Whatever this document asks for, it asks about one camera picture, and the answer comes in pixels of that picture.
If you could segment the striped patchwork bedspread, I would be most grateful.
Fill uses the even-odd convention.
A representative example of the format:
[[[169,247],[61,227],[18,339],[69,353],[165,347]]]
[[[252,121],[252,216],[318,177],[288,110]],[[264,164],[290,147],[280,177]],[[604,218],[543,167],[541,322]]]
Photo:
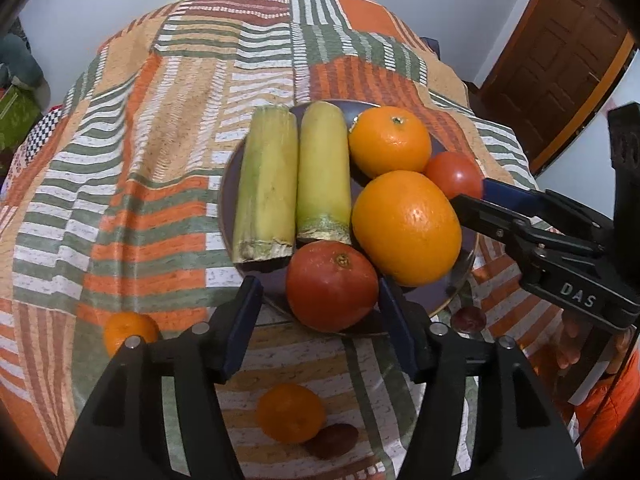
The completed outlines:
[[[103,44],[1,196],[1,402],[45,471],[108,362],[114,312],[149,315],[173,337],[235,295],[222,170],[256,107],[315,99],[408,108],[489,177],[536,188],[514,133],[472,118],[462,80],[372,0],[182,0],[142,15]],[[532,356],[561,311],[520,289],[501,245],[476,247],[464,284],[487,315],[482,335],[508,334]],[[394,478],[422,391],[392,350],[264,306],[243,367],[218,390],[247,478]],[[321,396],[329,424],[358,429],[355,448],[316,460],[267,438],[253,410],[278,382]]]

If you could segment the large orange with sticker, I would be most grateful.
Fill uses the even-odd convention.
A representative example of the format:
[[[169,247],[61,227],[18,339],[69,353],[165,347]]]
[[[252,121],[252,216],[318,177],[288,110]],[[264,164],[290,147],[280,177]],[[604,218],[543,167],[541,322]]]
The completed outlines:
[[[462,245],[448,198],[423,174],[407,170],[382,174],[362,189],[352,206],[352,230],[378,270],[405,287],[443,278]]]

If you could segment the brown wooden door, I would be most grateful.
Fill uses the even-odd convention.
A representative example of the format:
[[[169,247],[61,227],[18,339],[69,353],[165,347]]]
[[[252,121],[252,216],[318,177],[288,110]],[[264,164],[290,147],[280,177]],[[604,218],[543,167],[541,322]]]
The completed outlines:
[[[632,50],[610,0],[529,0],[480,99],[538,172],[596,111]]]

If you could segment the red tomato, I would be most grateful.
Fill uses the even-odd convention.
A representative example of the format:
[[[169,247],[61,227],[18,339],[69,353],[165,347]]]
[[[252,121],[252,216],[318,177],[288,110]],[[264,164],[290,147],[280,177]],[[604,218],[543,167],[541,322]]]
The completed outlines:
[[[480,200],[484,177],[480,168],[465,155],[441,152],[428,161],[424,174],[445,194],[448,200],[467,195]]]
[[[285,296],[299,322],[318,332],[338,333],[373,311],[378,274],[352,246],[318,240],[291,258]]]

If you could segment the checkered patchwork cloth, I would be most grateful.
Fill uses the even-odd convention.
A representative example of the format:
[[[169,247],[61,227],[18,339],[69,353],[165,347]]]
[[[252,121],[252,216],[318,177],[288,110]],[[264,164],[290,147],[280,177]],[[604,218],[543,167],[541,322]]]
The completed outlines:
[[[54,133],[62,114],[61,105],[51,107],[17,148],[4,148],[1,151],[1,180],[17,176],[35,159]]]

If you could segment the green patterned storage box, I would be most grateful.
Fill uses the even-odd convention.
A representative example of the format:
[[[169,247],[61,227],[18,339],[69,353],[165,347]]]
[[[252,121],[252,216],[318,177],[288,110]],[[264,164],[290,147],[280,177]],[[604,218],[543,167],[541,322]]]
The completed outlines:
[[[15,150],[41,117],[41,110],[29,91],[15,86],[7,88],[0,102],[0,150]]]

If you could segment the sugarcane piece front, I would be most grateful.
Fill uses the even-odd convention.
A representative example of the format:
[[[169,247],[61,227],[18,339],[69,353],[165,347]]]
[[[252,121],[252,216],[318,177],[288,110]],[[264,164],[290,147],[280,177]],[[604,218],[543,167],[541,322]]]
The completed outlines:
[[[256,108],[240,171],[232,237],[234,263],[292,255],[297,171],[296,117],[283,106]]]

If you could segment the blue bag behind bed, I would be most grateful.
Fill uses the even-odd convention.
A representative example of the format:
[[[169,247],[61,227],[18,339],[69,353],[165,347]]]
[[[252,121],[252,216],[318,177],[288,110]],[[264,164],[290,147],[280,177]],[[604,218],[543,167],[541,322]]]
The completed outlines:
[[[440,58],[440,47],[439,42],[430,37],[421,37],[421,41],[436,55]]]

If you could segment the grey plush toy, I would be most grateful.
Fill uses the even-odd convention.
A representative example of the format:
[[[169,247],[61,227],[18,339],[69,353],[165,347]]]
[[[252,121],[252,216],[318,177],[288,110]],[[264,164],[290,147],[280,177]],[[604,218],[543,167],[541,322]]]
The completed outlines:
[[[1,87],[37,89],[43,80],[42,69],[23,39],[14,34],[6,34],[1,38],[0,48]]]

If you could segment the small mandarin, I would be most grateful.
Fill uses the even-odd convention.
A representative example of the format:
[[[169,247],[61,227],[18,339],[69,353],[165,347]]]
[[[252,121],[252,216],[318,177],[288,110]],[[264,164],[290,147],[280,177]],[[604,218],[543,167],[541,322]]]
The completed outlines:
[[[267,437],[284,444],[299,444],[315,437],[324,427],[326,408],[308,388],[280,384],[258,399],[255,418]]]
[[[149,315],[137,312],[117,312],[111,315],[103,327],[105,350],[112,358],[130,336],[139,336],[145,342],[160,339],[160,330]]]

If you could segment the large orange plain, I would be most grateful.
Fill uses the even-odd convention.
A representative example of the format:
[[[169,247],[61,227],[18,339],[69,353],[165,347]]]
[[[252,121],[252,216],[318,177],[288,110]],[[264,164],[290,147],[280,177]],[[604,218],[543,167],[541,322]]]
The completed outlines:
[[[360,113],[349,130],[348,144],[352,161],[370,179],[395,170],[422,172],[432,154],[426,125],[397,106]]]

